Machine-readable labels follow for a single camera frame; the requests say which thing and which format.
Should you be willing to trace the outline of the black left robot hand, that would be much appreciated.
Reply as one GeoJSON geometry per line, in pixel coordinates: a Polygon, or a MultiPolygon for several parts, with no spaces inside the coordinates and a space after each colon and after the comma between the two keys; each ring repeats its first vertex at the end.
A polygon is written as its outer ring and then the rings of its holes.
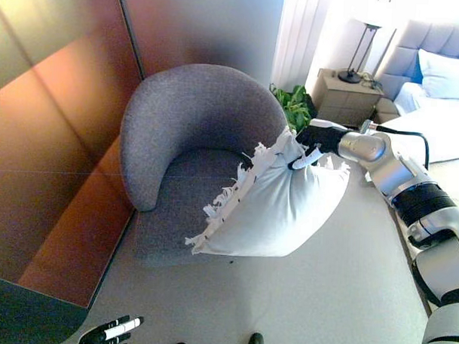
{"type": "Polygon", "coordinates": [[[78,344],[127,344],[130,332],[144,322],[143,316],[131,319],[129,315],[101,324],[85,332],[78,344]]]}

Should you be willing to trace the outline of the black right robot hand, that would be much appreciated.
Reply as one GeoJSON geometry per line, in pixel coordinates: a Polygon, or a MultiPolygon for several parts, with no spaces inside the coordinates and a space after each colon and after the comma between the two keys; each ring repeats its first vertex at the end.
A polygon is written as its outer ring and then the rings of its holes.
{"type": "Polygon", "coordinates": [[[338,155],[341,138],[350,132],[343,125],[323,119],[312,119],[297,136],[296,141],[306,146],[304,155],[288,164],[290,170],[298,170],[315,165],[317,160],[327,153],[338,155]]]}

